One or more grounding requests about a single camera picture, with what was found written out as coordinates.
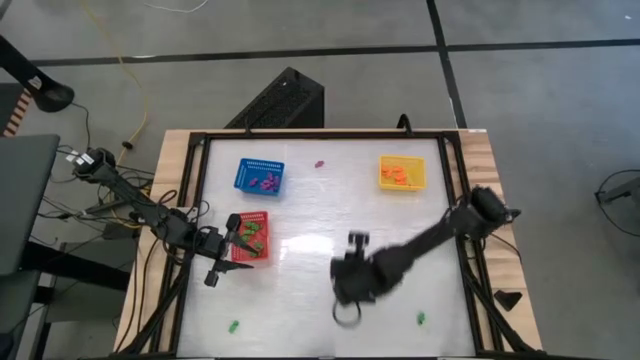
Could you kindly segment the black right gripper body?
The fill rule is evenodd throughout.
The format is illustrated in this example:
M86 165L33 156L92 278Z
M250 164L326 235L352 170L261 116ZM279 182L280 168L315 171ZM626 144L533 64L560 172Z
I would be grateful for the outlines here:
M375 303L378 278L374 269L374 256L347 253L330 262L333 292L339 304Z

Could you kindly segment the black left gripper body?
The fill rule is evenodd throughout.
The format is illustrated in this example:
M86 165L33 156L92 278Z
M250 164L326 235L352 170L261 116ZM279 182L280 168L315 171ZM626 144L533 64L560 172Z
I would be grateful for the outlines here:
M219 260L227 256L228 243L216 227L203 226L194 233L193 250L197 255Z

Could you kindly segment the red plastic basket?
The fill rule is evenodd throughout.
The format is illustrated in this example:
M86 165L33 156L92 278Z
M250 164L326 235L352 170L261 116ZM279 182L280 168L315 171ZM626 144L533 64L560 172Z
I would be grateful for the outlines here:
M251 247L255 242L261 242L264 245L264 248L259 251L257 257L249 256L247 251L242 250L241 248L233 245L231 250L232 260L234 262L252 262L258 260L267 260L269 258L269 228L268 228L268 213L266 211L258 211L258 212L246 212L240 214L242 219L242 225L239 231L240 236L245 229L248 229L245 224L247 222L258 223L262 226L262 228L258 231L253 231L253 234L250 237L250 242L248 243Z

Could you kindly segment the blue plastic basket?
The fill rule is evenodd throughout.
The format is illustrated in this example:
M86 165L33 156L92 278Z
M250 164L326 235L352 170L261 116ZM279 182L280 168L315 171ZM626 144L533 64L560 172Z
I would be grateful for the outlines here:
M281 162L242 158L240 160L236 173L234 187L244 193L255 195L277 196L283 183L285 165ZM267 173L271 172L274 176L280 176L281 182L277 184L279 190L272 192L270 190L261 190L261 183L274 184L273 181L267 180ZM258 182L254 187L249 186L249 181L258 178Z

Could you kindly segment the yellow plastic basket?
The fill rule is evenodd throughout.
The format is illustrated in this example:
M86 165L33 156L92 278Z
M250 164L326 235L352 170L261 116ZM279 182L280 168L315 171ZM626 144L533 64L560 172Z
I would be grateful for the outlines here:
M382 167L401 167L406 175L406 186L399 186L395 183L395 175L392 173L393 182L386 182L381 175ZM427 186L426 163L422 157L401 156L401 155L381 155L379 157L379 177L378 184L381 189L394 191L419 191Z

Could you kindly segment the black desk beam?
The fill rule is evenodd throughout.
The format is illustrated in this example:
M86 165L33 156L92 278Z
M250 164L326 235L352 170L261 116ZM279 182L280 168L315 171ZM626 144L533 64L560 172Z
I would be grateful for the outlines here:
M119 291L126 291L130 280L129 272L33 242L25 245L21 268Z

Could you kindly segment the black perforated case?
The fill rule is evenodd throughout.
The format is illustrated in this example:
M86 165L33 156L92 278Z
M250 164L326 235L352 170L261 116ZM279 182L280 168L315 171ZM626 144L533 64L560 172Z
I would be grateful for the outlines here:
M325 88L287 67L225 129L323 128Z

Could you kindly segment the black stand foot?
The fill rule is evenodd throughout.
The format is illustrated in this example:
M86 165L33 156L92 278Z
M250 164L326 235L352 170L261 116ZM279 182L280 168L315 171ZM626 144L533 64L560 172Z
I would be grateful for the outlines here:
M0 67L27 89L43 112L58 112L74 100L75 92L50 78L0 35Z

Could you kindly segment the orange black striped board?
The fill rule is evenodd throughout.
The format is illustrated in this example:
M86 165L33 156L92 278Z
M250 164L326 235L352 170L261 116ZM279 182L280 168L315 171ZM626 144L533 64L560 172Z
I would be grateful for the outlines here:
M23 122L31 101L31 93L28 90L24 89L18 97L16 106L13 108L10 114L8 124L5 126L1 133L2 137L14 137L17 135L19 127Z

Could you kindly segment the grey chair leg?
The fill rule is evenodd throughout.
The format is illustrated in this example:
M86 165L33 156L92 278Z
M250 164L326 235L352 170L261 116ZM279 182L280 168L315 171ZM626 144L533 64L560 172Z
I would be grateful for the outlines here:
M633 178L609 190L598 190L595 193L599 204L609 204L622 198L630 198L640 205L640 177Z

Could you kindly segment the black table frame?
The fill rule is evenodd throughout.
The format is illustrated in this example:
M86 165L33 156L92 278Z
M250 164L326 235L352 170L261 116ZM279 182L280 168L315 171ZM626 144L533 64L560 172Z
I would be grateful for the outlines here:
M266 140L266 139L315 139L315 140L390 140L401 139L403 141L426 139L428 137L437 137L443 135L448 144L445 145L445 160L449 161L445 164L445 175L453 174L454 195L462 194L464 190L469 190L473 186L488 186L496 192L501 200L505 200L502 184L499 178L498 169L495 163L495 157L492 151L488 133L485 129L462 129L462 130L446 130L446 129L418 129L414 130L414 136L409 136L401 129L259 129L253 132L253 136L245 136L241 130L213 130L213 129L172 129L167 130L164 135L162 147L155 169L155 180L151 188L151 196L153 199L159 197L164 191L179 190L178 200L172 200L170 205L186 204L190 207L197 202L196 199L196 180L200 175L204 176L204 146L208 141L207 136L211 135L214 140ZM147 257L150 259L150 265L146 272L148 278L145 288L147 289L147 298L142 301L147 310L143 309L143 305L133 305L133 275L130 277L130 284L127 289L125 305L122 310L122 316L133 314L133 310L143 309L143 320L151 317L151 312L157 307L162 296L164 296L165 288L168 289L169 281L174 280L177 276L177 267L174 267L167 260L167 255L160 251L159 248L152 251L152 255L147 255L155 237L151 235L150 230L142 230L140 240L142 241L143 255L138 255L141 260L137 266L138 271L143 270L144 261ZM536 349L542 349L539 330L536 324L533 308L527 284L524 277L524 270L520 262L516 262L517 254L507 254L506 250L499 250L497 247L487 243L484 251L484 262L480 259L479 250L477 252L477 265L471 268L478 276L485 276L487 284L483 285L483 289L493 296L493 290L499 288L505 291L521 292L523 297L516 307L507 312L500 310L509 325L520 335L527 344ZM175 355L177 351L178 341L178 324L182 316L182 310L176 310L184 303L186 290L182 291L178 296L178 300L174 300L167 312L167 315L161 320L159 330L155 330L151 340L141 350L138 358L142 359L143 355L153 355L160 357L164 355ZM502 336L502 340L498 341L497 335L491 335L497 331L495 321L490 320L485 310L480 310L480 301L474 296L475 309L477 310L477 318L480 326L481 340L484 341L484 347L487 349L498 349L498 343L501 343L505 349L508 347L506 338Z

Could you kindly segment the black triangular bracket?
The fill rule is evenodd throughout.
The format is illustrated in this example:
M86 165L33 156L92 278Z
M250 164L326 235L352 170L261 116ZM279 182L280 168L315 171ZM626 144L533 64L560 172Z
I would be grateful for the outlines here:
M523 294L518 291L497 290L493 297L505 311L510 312L522 299Z

